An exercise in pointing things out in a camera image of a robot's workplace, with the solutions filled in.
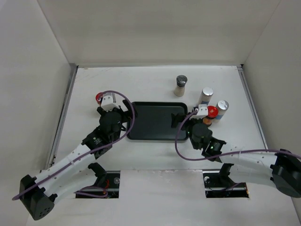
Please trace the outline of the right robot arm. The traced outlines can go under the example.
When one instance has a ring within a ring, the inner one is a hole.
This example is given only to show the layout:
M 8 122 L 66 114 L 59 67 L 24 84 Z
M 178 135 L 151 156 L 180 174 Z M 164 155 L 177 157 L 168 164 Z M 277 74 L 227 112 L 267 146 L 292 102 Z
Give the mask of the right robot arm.
M 177 154 L 187 161 L 219 162 L 222 167 L 218 181 L 223 186 L 247 182 L 273 187 L 293 197 L 301 196 L 301 157 L 280 149 L 242 150 L 224 140 L 213 137 L 213 132 L 196 119 L 196 112 L 172 114 L 171 126 L 189 135 L 193 149 L 200 150 L 201 158 L 188 158 L 178 150 Z

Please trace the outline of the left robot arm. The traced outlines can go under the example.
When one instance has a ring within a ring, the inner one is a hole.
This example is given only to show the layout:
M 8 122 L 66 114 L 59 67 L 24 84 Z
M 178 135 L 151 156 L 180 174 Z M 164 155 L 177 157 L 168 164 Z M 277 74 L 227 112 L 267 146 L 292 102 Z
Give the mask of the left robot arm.
M 20 200 L 33 220 L 44 218 L 57 202 L 70 193 L 81 193 L 86 187 L 102 187 L 106 170 L 97 159 L 124 138 L 132 129 L 138 115 L 134 103 L 123 100 L 127 111 L 109 97 L 101 99 L 98 107 L 99 126 L 88 134 L 66 157 L 37 176 L 26 175 L 20 180 Z

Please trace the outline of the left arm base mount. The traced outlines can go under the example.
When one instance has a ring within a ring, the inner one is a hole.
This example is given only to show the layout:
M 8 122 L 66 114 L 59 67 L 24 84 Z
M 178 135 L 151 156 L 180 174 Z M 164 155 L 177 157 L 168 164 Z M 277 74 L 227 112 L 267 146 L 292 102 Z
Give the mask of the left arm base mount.
M 93 171 L 95 181 L 75 193 L 77 199 L 116 199 L 119 198 L 120 171 L 106 171 L 100 164 L 88 166 Z

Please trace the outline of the red-lid dark sauce jar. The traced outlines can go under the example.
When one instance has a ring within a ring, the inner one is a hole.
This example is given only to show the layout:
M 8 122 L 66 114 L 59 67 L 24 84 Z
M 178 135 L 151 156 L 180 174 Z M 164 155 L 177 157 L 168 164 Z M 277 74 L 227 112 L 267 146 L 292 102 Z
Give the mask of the red-lid dark sauce jar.
M 103 99 L 103 93 L 102 93 L 102 92 L 98 93 L 98 94 L 95 96 L 95 100 L 96 100 L 96 102 L 97 102 L 99 105 L 101 105 L 102 99 Z

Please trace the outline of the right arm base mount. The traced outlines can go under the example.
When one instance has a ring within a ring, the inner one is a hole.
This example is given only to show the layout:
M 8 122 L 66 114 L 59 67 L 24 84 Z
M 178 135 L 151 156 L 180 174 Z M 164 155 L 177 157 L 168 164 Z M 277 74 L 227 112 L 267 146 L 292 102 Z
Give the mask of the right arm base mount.
M 249 198 L 246 183 L 230 179 L 232 164 L 223 164 L 220 169 L 203 171 L 206 198 Z

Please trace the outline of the clear-lid spice grinder bottle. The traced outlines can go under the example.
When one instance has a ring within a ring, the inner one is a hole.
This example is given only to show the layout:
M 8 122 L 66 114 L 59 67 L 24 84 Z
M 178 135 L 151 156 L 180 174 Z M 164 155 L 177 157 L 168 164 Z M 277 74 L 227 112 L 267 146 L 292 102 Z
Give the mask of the clear-lid spice grinder bottle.
M 185 75 L 178 75 L 176 77 L 176 87 L 174 89 L 174 94 L 177 97 L 182 97 L 185 92 L 185 85 L 187 83 L 188 79 Z

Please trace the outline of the silver-lid blue label shaker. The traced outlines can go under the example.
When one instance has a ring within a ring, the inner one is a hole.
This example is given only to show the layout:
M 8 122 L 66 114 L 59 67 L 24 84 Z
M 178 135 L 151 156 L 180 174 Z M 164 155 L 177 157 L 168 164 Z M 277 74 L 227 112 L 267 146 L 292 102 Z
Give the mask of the silver-lid blue label shaker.
M 204 87 L 198 100 L 198 105 L 208 105 L 214 91 L 210 87 Z

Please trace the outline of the red-lid orange sauce jar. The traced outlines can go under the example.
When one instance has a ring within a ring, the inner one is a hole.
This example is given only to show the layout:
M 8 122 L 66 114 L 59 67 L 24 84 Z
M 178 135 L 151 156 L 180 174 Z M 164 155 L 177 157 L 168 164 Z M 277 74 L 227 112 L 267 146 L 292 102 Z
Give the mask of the red-lid orange sauce jar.
M 218 109 L 215 106 L 209 105 L 207 109 L 208 115 L 206 117 L 215 118 L 218 115 Z

